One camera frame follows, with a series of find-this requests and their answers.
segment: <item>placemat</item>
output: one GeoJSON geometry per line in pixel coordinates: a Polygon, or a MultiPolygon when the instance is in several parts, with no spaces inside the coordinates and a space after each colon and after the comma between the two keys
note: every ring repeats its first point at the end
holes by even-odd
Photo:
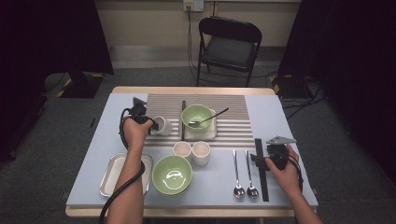
{"type": "Polygon", "coordinates": [[[230,109],[217,117],[217,134],[213,139],[206,139],[213,148],[220,147],[255,147],[251,131],[248,108],[243,95],[192,95],[192,94],[149,94],[147,115],[151,118],[162,116],[169,119],[173,131],[166,136],[149,135],[146,147],[172,147],[180,141],[178,127],[182,101],[186,106],[201,104],[215,112],[230,109]]]}

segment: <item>metal tray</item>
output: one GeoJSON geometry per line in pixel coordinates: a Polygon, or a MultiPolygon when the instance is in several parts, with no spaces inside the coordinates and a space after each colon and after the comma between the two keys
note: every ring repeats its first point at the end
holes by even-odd
{"type": "MultiPolygon", "coordinates": [[[[212,123],[210,124],[210,126],[207,128],[207,131],[204,133],[192,133],[189,132],[188,129],[184,129],[184,139],[186,140],[211,140],[214,139],[216,137],[216,135],[218,134],[218,124],[217,124],[217,120],[216,117],[214,117],[212,119],[212,123]]],[[[183,125],[183,122],[181,121],[181,113],[180,113],[180,117],[179,117],[179,122],[178,122],[178,135],[181,137],[181,126],[183,125]]]]}
{"type": "MultiPolygon", "coordinates": [[[[100,193],[104,196],[110,197],[119,179],[123,164],[125,163],[126,153],[118,153],[114,155],[108,163],[105,176],[100,185],[100,193]]],[[[152,158],[149,155],[142,155],[142,162],[146,166],[145,173],[142,175],[143,195],[149,190],[149,180],[151,178],[152,158]]]]}

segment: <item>person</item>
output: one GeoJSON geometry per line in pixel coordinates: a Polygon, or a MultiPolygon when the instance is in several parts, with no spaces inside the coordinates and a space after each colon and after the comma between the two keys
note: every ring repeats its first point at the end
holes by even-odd
{"type": "MultiPolygon", "coordinates": [[[[140,171],[143,146],[152,124],[152,120],[148,120],[144,124],[138,124],[133,119],[126,119],[124,121],[123,130],[128,143],[128,152],[115,189],[118,189],[123,183],[140,171]]],[[[290,145],[287,145],[287,149],[291,158],[294,158],[298,162],[298,154],[290,145]]],[[[296,168],[288,162],[285,169],[280,171],[271,160],[266,159],[265,162],[274,173],[279,186],[286,192],[286,195],[290,199],[292,209],[299,224],[322,223],[306,201],[304,195],[300,192],[296,168]]],[[[125,189],[109,206],[107,223],[141,224],[143,222],[143,193],[141,192],[143,192],[143,187],[140,177],[125,189]]]]}
{"type": "MultiPolygon", "coordinates": [[[[287,144],[287,149],[292,160],[298,163],[299,155],[293,150],[291,145],[287,144]]],[[[318,215],[314,212],[312,207],[306,201],[304,195],[300,191],[298,173],[296,167],[291,162],[288,162],[284,170],[279,170],[271,161],[266,158],[268,168],[273,172],[276,182],[285,191],[288,196],[291,207],[294,210],[294,215],[299,224],[319,224],[322,223],[318,215]]]]}

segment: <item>chair backrest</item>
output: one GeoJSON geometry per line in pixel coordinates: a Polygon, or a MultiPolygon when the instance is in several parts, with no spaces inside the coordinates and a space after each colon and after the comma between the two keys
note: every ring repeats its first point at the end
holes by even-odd
{"type": "Polygon", "coordinates": [[[257,43],[258,45],[262,42],[262,32],[247,21],[211,16],[203,18],[198,27],[201,38],[203,38],[203,34],[206,34],[257,43]]]}

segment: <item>bowl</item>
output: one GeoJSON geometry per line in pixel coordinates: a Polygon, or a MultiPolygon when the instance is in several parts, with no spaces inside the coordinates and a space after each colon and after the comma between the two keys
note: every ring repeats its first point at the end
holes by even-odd
{"type": "Polygon", "coordinates": [[[191,121],[203,121],[212,116],[212,110],[205,105],[189,105],[183,110],[183,112],[181,112],[181,120],[185,125],[185,128],[192,133],[206,132],[213,119],[206,120],[196,127],[191,127],[189,125],[191,121]]]}
{"type": "Polygon", "coordinates": [[[179,156],[167,156],[155,164],[152,183],[165,195],[178,195],[190,184],[192,168],[190,163],[179,156]]]}

